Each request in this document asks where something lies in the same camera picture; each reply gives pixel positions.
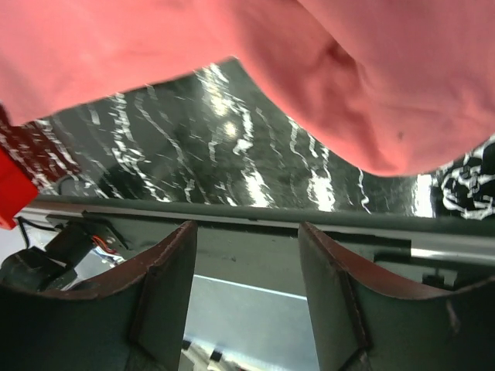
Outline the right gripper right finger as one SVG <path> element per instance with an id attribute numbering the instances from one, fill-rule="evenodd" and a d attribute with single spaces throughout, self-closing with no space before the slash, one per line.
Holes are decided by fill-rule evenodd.
<path id="1" fill-rule="evenodd" d="M 303 223 L 302 268 L 322 370 L 492 370 L 494 270 L 444 263 L 413 281 Z"/>

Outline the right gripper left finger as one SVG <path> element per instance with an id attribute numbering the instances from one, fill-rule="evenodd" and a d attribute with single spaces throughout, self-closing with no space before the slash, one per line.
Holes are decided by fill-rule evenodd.
<path id="1" fill-rule="evenodd" d="M 63 290 L 1 283 L 3 370 L 176 370 L 196 262 L 188 221 Z"/>

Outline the pink t shirt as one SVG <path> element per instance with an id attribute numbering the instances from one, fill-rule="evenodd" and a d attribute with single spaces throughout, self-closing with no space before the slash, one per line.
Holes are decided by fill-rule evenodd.
<path id="1" fill-rule="evenodd" d="M 11 122 L 236 58 L 331 151 L 415 175 L 494 132 L 492 1 L 3 1 Z"/>

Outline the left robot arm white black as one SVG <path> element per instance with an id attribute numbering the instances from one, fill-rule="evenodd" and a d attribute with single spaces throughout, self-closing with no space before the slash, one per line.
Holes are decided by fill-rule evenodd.
<path id="1" fill-rule="evenodd" d="M 48 227 L 17 218 L 26 248 L 6 257 L 1 264 L 1 283 L 22 290 L 43 292 L 63 290 L 77 279 L 76 268 L 91 252 L 111 267 L 125 259 L 125 243 L 107 224 L 67 221 Z M 44 247 L 31 244 L 26 226 L 55 232 Z"/>

